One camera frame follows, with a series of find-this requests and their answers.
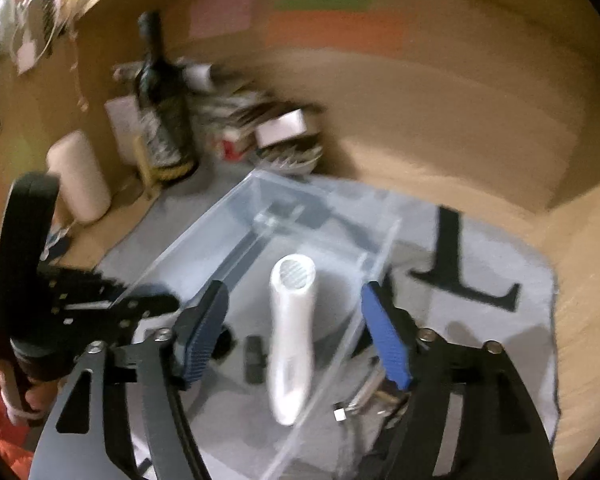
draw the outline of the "dark glass bottle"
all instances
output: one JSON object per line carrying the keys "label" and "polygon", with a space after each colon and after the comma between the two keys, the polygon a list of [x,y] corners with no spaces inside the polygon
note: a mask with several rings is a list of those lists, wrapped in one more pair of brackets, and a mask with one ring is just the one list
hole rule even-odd
{"label": "dark glass bottle", "polygon": [[196,171],[200,162],[187,106],[187,87],[182,70],[164,59],[160,14],[145,12],[138,25],[147,51],[136,76],[136,94],[149,164],[158,180],[179,180]]}

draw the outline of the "orange fabric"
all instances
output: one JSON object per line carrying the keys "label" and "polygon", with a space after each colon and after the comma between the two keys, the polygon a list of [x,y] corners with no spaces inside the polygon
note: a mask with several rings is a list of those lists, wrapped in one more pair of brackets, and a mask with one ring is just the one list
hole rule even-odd
{"label": "orange fabric", "polygon": [[401,57],[404,32],[401,13],[389,10],[285,10],[269,17],[266,43]]}
{"label": "orange fabric", "polygon": [[33,453],[22,449],[28,432],[29,428],[16,427],[10,423],[0,398],[0,455],[21,480],[29,477],[33,459]]}

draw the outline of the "gray cloth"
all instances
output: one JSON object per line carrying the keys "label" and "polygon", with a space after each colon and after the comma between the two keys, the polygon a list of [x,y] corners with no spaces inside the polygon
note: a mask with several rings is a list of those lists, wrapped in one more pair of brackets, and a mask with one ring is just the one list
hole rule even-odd
{"label": "gray cloth", "polygon": [[[99,269],[106,276],[133,283],[168,245],[247,172],[248,168],[242,165],[207,165],[192,179],[166,190],[136,229],[107,254]],[[342,211],[343,217],[352,222],[356,218],[379,216],[383,212],[401,218],[402,225],[390,267],[396,306],[408,310],[420,325],[436,330],[450,342],[468,346],[481,346],[489,339],[502,342],[534,400],[547,435],[552,438],[559,415],[556,395],[557,353],[552,319],[555,277],[545,259],[500,229],[463,219],[462,280],[468,286],[494,295],[505,294],[513,283],[521,284],[515,312],[465,300],[432,288],[408,274],[411,269],[430,269],[436,243],[436,205],[357,182],[314,176],[311,177],[311,183],[332,192],[330,200],[333,203],[330,205],[339,206],[343,199],[347,204],[353,203],[353,209]],[[306,437],[301,447],[294,451],[296,458],[287,467],[285,478],[331,477],[342,444],[342,430],[334,421],[331,403],[345,399],[358,385],[366,373],[366,359],[368,355],[346,363],[340,383],[335,385],[328,398],[307,421],[304,429]],[[213,380],[227,381],[227,378],[210,372],[203,383]],[[242,412],[268,412],[266,406],[242,405],[236,401],[248,399],[240,394],[241,388],[244,389],[242,384],[226,384],[223,389],[227,395],[225,400],[204,396],[194,398],[190,392],[184,398],[184,405],[189,412],[196,413],[196,439],[199,440],[203,456],[209,460],[210,472],[213,475],[217,470],[223,479],[244,477],[236,471],[262,470],[262,464],[253,462],[273,460],[288,435],[288,429],[282,427],[279,434],[262,435],[258,433],[258,427],[240,426],[237,421]],[[205,409],[218,402],[224,402],[227,411],[233,414],[227,419],[233,425],[208,420],[206,425],[201,426]],[[372,410],[362,421],[367,444],[372,442],[382,420],[377,411]],[[201,427],[205,428],[204,434],[201,434]],[[135,431],[136,441],[139,442],[142,440],[139,434],[141,430]],[[240,444],[240,449],[224,449],[224,436],[231,434],[232,441],[236,442],[236,432],[240,431],[246,432],[242,440],[238,439],[245,444]],[[213,457],[206,454],[205,444],[214,446],[216,451],[224,449],[219,453],[222,456],[218,452]]]}

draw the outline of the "transparent plastic container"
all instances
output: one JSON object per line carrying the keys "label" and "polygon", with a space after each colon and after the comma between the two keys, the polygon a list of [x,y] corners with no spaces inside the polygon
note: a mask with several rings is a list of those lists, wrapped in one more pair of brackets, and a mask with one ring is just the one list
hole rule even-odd
{"label": "transparent plastic container", "polygon": [[[230,291],[225,319],[237,341],[222,362],[209,363],[182,400],[211,476],[222,480],[275,479],[293,459],[303,427],[358,341],[363,320],[360,289],[384,273],[400,221],[359,196],[253,171],[183,233],[136,286],[160,286],[183,306],[196,304],[210,280]],[[271,332],[269,277],[283,256],[301,253],[317,268],[310,397],[293,426],[278,424],[266,384],[244,381],[244,340],[259,335],[267,352]],[[146,330],[173,322],[142,322]],[[146,451],[130,391],[134,442]]]}

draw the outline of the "pink paper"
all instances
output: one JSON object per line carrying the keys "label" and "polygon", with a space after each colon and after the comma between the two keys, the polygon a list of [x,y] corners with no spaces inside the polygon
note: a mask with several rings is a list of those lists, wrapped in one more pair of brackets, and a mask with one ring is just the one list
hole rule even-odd
{"label": "pink paper", "polygon": [[251,27],[253,0],[196,0],[191,4],[189,38],[202,40]]}

